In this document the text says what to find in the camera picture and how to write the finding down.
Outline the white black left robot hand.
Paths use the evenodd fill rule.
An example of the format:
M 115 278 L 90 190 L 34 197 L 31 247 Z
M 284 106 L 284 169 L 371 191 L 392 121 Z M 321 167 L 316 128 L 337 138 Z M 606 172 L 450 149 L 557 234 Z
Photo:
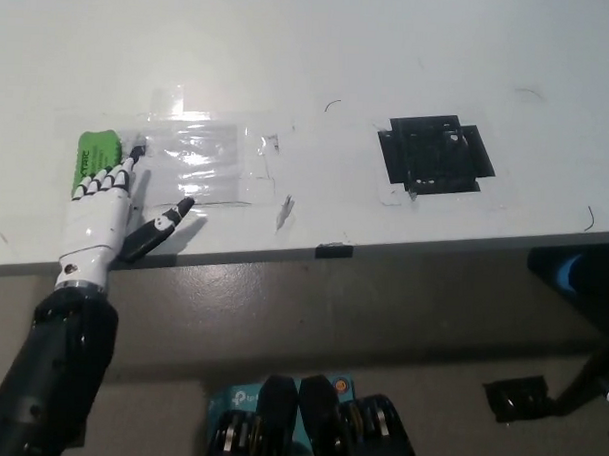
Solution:
M 133 168 L 144 154 L 145 146 L 136 145 L 121 163 L 85 176 L 75 187 L 64 223 L 56 290 L 88 288 L 104 293 L 113 262 L 133 263 L 143 258 L 174 233 L 194 206 L 194 199 L 186 197 L 127 232 Z

